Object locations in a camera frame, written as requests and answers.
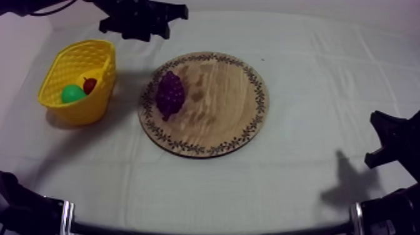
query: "grape bunch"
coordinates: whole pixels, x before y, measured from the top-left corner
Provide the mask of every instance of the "grape bunch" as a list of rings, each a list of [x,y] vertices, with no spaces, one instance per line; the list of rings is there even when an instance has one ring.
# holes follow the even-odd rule
[[[159,82],[156,94],[156,106],[163,115],[162,120],[168,121],[176,114],[185,102],[185,90],[181,79],[172,71],[168,71]]]

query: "wooden plate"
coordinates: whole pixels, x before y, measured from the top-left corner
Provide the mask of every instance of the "wooden plate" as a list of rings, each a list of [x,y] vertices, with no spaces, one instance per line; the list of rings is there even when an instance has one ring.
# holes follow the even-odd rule
[[[165,122],[154,97],[169,70],[181,78],[186,101]],[[268,102],[264,81],[251,66],[227,54],[195,52],[155,71],[142,96],[140,122],[147,135],[171,153],[214,158],[239,149],[257,134]]]

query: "white table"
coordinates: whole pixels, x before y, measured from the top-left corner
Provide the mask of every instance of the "white table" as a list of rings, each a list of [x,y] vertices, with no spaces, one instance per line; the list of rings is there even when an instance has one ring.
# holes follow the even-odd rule
[[[414,183],[398,163],[370,171],[363,160],[379,147],[371,112],[410,118],[420,109],[418,39],[264,12],[192,12],[171,23],[170,40],[149,43],[97,28],[52,34],[0,132],[0,170],[76,203],[79,221],[174,233],[281,231],[344,221],[350,204]],[[117,49],[109,110],[84,129],[54,127],[39,87],[60,49],[91,38]],[[150,73],[193,51],[241,58],[270,95],[256,138],[206,161],[155,146],[136,111]]]

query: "plastic basket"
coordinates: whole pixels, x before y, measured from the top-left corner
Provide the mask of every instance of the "plastic basket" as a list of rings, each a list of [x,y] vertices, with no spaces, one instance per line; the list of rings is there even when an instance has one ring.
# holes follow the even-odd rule
[[[115,74],[115,48],[109,41],[77,42],[58,53],[39,90],[38,101],[67,124],[94,123],[105,114]],[[77,84],[82,88],[84,78],[97,79],[93,91],[83,99],[64,104],[64,87]]]

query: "metal rod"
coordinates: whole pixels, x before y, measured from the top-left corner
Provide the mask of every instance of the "metal rod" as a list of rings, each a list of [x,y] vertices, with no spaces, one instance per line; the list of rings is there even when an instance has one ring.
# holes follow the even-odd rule
[[[335,226],[319,227],[314,229],[302,229],[289,232],[270,232],[262,235],[337,235],[337,234],[352,234],[353,225],[350,222],[339,224]],[[99,227],[90,224],[82,224],[73,222],[71,226],[73,234],[81,235],[180,235],[159,232],[145,232],[145,231],[128,231],[122,229]]]

